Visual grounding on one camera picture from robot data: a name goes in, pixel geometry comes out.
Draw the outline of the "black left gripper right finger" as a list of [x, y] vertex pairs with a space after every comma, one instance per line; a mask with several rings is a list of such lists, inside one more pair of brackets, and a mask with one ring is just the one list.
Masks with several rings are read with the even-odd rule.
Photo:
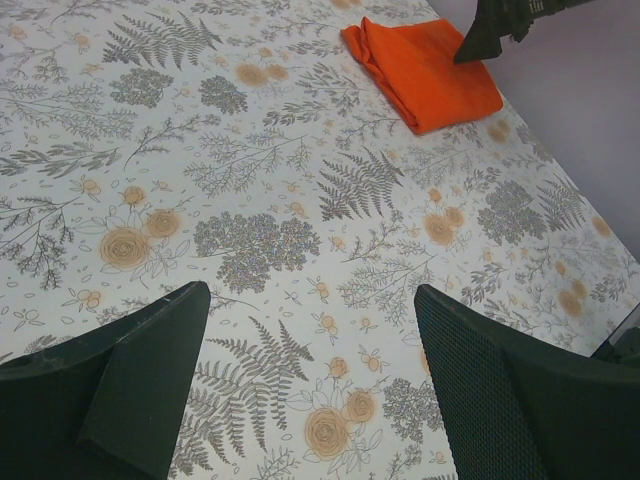
[[429, 285], [414, 306], [458, 478], [638, 477], [637, 312], [583, 356]]

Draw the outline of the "orange t shirt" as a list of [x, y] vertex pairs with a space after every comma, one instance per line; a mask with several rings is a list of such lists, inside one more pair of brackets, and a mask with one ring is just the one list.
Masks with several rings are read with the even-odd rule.
[[476, 121], [503, 108], [483, 63], [454, 63], [463, 36], [444, 19], [388, 27], [364, 17], [343, 29], [341, 37], [416, 135]]

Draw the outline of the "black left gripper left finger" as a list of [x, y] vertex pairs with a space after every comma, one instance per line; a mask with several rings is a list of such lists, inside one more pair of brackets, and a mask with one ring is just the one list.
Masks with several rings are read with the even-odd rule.
[[2, 364], [2, 478], [167, 478], [210, 301], [190, 282]]

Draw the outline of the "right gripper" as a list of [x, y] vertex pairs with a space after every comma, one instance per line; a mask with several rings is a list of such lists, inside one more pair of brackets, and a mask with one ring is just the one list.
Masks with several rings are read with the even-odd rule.
[[469, 31], [454, 56], [455, 64], [497, 58], [501, 37], [520, 42], [534, 21], [572, 9], [591, 0], [479, 0]]

